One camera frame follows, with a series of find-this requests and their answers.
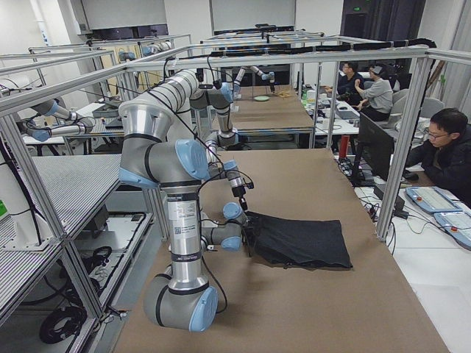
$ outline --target blue and white device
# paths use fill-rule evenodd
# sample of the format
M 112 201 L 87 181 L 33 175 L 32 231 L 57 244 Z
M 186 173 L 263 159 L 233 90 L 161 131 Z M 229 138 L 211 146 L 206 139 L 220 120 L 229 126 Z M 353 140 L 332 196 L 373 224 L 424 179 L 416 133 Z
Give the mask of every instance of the blue and white device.
M 406 195 L 427 213 L 460 212 L 462 209 L 437 186 L 406 188 Z
M 466 212 L 434 213 L 436 222 L 465 249 L 471 250 L 471 215 Z

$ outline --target dark shirt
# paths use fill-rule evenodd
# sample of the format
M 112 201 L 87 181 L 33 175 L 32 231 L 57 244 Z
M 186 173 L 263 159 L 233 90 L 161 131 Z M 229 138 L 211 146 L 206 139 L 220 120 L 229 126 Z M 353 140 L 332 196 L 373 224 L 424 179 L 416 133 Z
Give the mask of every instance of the dark shirt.
M 338 94 L 345 94 L 345 93 L 357 93 L 355 89 L 355 80 L 359 79 L 360 80 L 360 88 L 363 90 L 365 88 L 364 82 L 365 80 L 363 77 L 358 73 L 355 72 L 355 74 L 352 76 L 351 79 L 348 79 L 347 75 L 342 76 L 339 79 L 339 83 L 337 84 L 337 93 Z
M 422 162 L 425 174 L 439 188 L 451 191 L 471 207 L 471 126 L 450 144 L 438 149 L 430 141 L 412 149 L 406 166 Z

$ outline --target black monitor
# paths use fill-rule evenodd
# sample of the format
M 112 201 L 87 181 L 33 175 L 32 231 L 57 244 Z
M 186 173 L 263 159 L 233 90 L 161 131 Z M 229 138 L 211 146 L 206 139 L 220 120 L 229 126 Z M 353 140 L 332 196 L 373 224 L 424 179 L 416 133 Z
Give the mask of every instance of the black monitor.
M 387 180 L 389 163 L 394 152 L 394 138 L 384 131 L 381 126 L 364 114 L 360 114 L 358 129 L 358 145 L 353 164 L 353 179 L 358 176 L 361 158 L 371 167 L 372 173 Z

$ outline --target black cloth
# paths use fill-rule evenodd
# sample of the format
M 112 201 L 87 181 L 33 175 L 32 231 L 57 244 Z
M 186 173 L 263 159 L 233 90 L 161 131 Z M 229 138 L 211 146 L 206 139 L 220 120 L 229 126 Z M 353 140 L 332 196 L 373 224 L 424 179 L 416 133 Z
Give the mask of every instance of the black cloth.
M 365 107 L 361 112 L 373 121 L 386 121 L 389 119 L 388 113 L 378 112 L 372 107 Z
M 294 221 L 248 212 L 255 252 L 286 266 L 352 268 L 340 221 Z
M 355 72 L 351 79 L 348 79 L 347 75 L 339 78 L 337 83 L 338 100 L 345 101 L 350 105 L 358 105 L 360 103 L 361 96 L 355 89 L 355 80 L 357 79 L 360 80 L 360 88 L 364 89 L 364 78 L 358 72 Z
M 440 168 L 433 166 L 437 153 Z M 471 207 L 471 126 L 464 134 L 442 149 L 433 147 L 430 141 L 412 149 L 406 166 L 422 163 L 425 174 L 439 188 L 451 191 L 456 197 Z

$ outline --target man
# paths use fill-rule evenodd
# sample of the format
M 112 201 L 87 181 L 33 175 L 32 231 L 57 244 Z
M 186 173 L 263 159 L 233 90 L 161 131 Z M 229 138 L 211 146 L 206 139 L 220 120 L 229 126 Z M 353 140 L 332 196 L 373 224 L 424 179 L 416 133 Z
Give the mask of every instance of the man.
M 465 114 L 446 108 L 432 116 L 428 140 L 411 150 L 406 166 L 420 162 L 436 186 L 471 207 L 471 126 Z
M 357 105 L 361 97 L 355 89 L 355 82 L 358 80 L 359 87 L 364 88 L 364 79 L 357 72 L 358 63 L 346 62 L 342 66 L 342 71 L 345 74 L 337 82 L 337 93 L 344 97 L 344 100 L 350 105 Z M 325 86 L 327 93 L 332 92 L 332 87 Z
M 355 82 L 355 89 L 363 99 L 358 104 L 357 109 L 373 121 L 388 120 L 392 108 L 391 84 L 381 78 L 383 73 L 383 66 L 377 65 L 369 68 L 369 77 L 374 82 L 367 90 L 364 90 L 359 83 Z

